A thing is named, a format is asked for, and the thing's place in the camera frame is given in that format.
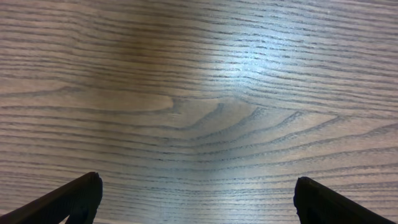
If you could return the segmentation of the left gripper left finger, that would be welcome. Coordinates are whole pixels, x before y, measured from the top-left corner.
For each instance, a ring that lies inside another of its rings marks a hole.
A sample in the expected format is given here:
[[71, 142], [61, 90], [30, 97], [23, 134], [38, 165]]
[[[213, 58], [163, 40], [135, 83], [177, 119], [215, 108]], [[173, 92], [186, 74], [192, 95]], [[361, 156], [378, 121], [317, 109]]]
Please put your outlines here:
[[93, 224], [103, 196], [103, 181], [89, 172], [1, 216], [3, 224]]

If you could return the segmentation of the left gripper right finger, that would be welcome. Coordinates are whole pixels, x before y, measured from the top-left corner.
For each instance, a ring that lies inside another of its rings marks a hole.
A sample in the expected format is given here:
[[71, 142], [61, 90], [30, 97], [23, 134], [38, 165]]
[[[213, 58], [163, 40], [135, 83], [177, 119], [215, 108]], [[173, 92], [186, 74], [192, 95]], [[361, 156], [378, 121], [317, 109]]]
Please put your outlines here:
[[293, 201], [301, 224], [394, 224], [309, 177], [297, 179]]

